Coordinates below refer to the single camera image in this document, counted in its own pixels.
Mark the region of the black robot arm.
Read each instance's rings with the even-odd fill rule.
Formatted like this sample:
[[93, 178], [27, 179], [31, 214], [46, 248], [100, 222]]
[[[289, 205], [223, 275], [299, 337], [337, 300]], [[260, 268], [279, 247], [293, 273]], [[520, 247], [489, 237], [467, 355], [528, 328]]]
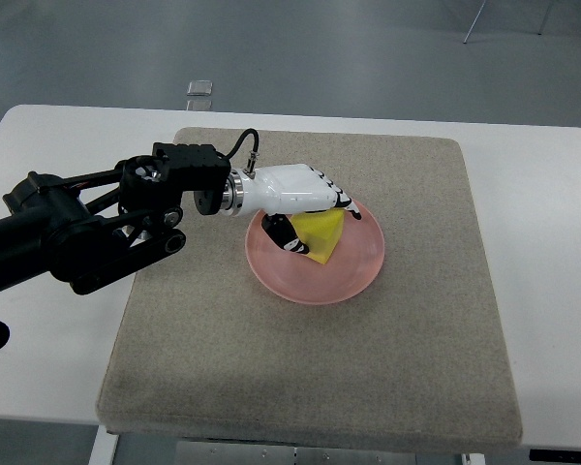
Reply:
[[114, 169], [63, 178], [31, 171], [4, 195], [0, 219], [0, 292], [45, 272], [87, 295], [158, 262], [186, 243], [177, 226], [182, 196], [201, 215], [231, 198], [230, 160], [210, 144], [154, 144]]

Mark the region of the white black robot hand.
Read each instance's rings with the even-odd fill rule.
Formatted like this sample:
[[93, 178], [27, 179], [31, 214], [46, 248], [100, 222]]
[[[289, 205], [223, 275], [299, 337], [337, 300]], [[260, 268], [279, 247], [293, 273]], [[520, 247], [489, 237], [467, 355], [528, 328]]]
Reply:
[[262, 211], [262, 228], [281, 249], [307, 255], [313, 247], [299, 238], [289, 217], [344, 209], [362, 218], [355, 202], [322, 171], [305, 164], [259, 168], [235, 174], [231, 211], [237, 216]]

